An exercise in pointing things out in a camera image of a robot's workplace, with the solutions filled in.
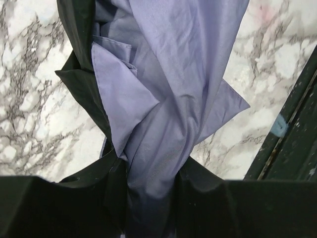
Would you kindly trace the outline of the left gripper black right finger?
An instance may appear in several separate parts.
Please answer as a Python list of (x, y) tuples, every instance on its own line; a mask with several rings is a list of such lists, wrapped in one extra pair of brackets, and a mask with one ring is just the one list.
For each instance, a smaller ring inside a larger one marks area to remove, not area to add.
[(223, 180), (194, 159), (177, 175), (179, 238), (314, 238), (317, 184)]

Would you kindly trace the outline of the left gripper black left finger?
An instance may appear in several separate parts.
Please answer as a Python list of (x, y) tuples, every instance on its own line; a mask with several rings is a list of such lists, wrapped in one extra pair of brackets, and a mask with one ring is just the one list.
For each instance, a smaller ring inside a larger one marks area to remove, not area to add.
[(101, 158), (55, 183), (0, 178), (3, 238), (118, 238), (125, 226), (125, 163)]

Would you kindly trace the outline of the lilac umbrella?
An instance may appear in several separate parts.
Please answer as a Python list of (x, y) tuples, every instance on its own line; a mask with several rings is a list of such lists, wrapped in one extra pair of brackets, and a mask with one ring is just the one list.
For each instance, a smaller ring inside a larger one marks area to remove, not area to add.
[(174, 235), (172, 188), (195, 145), (248, 103), (223, 75), (246, 0), (59, 0), (57, 76), (127, 163), (128, 238)]

